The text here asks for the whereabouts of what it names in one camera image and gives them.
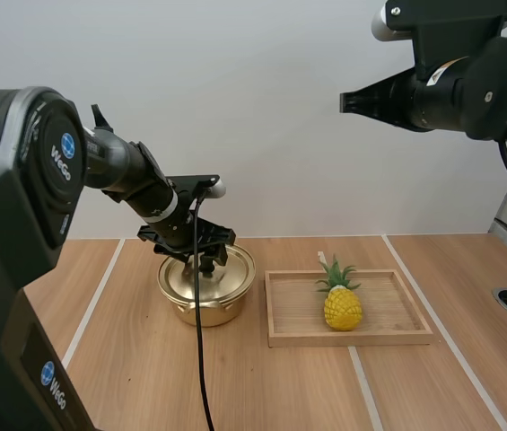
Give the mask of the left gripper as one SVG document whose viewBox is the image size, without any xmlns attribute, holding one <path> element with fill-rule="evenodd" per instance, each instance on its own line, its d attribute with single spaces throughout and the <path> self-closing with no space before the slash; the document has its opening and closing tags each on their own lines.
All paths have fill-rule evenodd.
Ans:
<svg viewBox="0 0 507 431">
<path fill-rule="evenodd" d="M 236 234 L 231 228 L 199 216 L 204 201 L 198 198 L 195 206 L 188 207 L 185 213 L 174 213 L 157 224 L 142 225 L 137 237 L 153 243 L 154 253 L 185 263 L 185 270 L 200 270 L 200 254 L 224 267 L 228 259 L 226 247 L 235 243 Z"/>
</svg>

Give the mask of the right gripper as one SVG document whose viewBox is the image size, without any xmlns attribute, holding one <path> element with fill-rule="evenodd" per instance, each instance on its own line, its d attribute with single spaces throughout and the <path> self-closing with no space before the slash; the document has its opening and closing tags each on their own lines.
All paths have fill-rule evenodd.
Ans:
<svg viewBox="0 0 507 431">
<path fill-rule="evenodd" d="M 415 107 L 418 80 L 413 67 L 370 84 L 361 90 L 340 94 L 341 112 L 397 126 L 409 131 L 428 131 Z"/>
</svg>

